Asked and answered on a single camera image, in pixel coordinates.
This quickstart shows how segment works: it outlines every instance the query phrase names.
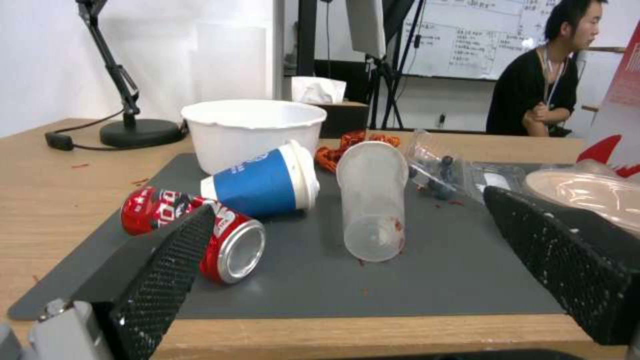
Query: logo on cup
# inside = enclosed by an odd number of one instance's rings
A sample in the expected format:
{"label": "logo on cup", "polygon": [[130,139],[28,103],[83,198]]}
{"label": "logo on cup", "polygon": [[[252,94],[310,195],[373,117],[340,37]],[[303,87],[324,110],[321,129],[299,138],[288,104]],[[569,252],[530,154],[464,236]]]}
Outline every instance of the logo on cup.
{"label": "logo on cup", "polygon": [[266,159],[266,158],[267,158],[267,156],[269,156],[269,153],[268,153],[268,152],[265,152],[264,154],[262,154],[262,155],[258,155],[258,156],[256,156],[256,157],[255,157],[255,158],[253,158],[253,159],[250,159],[250,160],[244,161],[244,162],[243,162],[242,164],[240,164],[240,165],[232,166],[232,167],[230,167],[230,168],[229,168],[229,170],[231,171],[231,174],[237,174],[237,173],[239,173],[239,172],[243,172],[243,171],[244,171],[244,166],[245,166],[245,165],[247,165],[247,164],[249,164],[249,163],[257,163],[257,162],[259,162],[259,161],[262,161],[262,160]]}

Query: desk lamp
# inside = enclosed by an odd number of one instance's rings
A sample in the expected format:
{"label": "desk lamp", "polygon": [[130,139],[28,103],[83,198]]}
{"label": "desk lamp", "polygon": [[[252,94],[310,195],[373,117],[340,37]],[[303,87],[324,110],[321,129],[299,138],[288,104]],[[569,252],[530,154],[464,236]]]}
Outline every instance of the desk lamp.
{"label": "desk lamp", "polygon": [[98,14],[107,0],[76,0],[80,18],[89,29],[105,66],[122,99],[123,121],[107,124],[100,129],[100,141],[116,148],[135,148],[163,145],[183,138],[178,126],[168,120],[137,119],[140,109],[136,101],[138,87],[129,73],[117,64],[98,28]]}

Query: red soda can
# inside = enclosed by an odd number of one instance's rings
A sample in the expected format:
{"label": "red soda can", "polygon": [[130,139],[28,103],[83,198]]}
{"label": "red soda can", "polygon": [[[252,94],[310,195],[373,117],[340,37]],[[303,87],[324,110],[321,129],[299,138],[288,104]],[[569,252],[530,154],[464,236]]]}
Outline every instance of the red soda can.
{"label": "red soda can", "polygon": [[212,281],[233,284],[253,271],[264,252],[266,235],[258,220],[215,200],[153,186],[132,192],[122,205],[120,219],[127,233],[144,234],[204,204],[213,207],[216,217],[200,271]]}

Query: woman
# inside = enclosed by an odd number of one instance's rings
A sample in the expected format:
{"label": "woman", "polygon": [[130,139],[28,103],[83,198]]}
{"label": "woman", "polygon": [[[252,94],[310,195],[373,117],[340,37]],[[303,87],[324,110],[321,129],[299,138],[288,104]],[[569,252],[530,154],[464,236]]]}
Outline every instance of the woman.
{"label": "woman", "polygon": [[547,43],[520,55],[500,75],[487,133],[548,136],[547,126],[571,116],[578,71],[570,54],[594,41],[606,2],[562,0],[554,7],[545,27]]}

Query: black box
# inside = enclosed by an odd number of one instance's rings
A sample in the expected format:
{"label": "black box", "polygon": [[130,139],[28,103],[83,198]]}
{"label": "black box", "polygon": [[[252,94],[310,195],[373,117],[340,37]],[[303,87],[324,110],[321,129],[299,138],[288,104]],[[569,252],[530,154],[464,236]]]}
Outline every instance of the black box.
{"label": "black box", "polygon": [[326,120],[320,130],[321,138],[340,138],[342,134],[365,130],[369,118],[369,106],[346,101],[339,104],[311,104],[326,110]]}

